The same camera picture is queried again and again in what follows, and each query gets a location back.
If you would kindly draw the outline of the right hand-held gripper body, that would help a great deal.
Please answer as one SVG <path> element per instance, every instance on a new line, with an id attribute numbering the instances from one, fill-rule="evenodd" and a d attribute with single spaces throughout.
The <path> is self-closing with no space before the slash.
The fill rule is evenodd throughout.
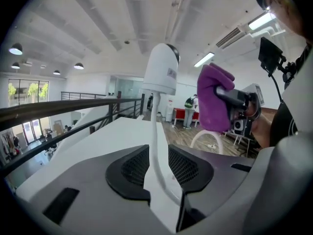
<path id="1" fill-rule="evenodd" d="M 251 84 L 242 91 L 230 91 L 235 100 L 227 105 L 230 131 L 235 134 L 250 134 L 252 123 L 260 116 L 264 98 L 258 84 Z"/>

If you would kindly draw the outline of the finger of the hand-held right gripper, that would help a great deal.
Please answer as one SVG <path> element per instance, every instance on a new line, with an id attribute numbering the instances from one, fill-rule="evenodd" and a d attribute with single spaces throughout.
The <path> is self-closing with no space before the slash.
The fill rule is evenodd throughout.
<path id="1" fill-rule="evenodd" d="M 243 102 L 243 94 L 241 91 L 237 89 L 227 91 L 222 86 L 216 86 L 214 89 L 214 93 L 219 99 L 228 103 L 242 103 Z"/>

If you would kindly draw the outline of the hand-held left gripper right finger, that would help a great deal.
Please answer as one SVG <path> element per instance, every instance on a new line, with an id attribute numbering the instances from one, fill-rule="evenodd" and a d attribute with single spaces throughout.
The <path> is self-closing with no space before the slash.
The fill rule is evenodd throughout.
<path id="1" fill-rule="evenodd" d="M 182 194 L 176 231 L 210 216 L 237 190 L 255 160 L 201 151 L 181 145 L 168 146 L 168 165 Z"/>

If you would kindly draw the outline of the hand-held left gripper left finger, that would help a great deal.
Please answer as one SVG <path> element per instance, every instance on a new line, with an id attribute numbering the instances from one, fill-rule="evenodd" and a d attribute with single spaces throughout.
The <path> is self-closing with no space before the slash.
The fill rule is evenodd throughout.
<path id="1" fill-rule="evenodd" d="M 167 235 L 144 188 L 149 146 L 80 161 L 18 202 L 49 235 Z"/>

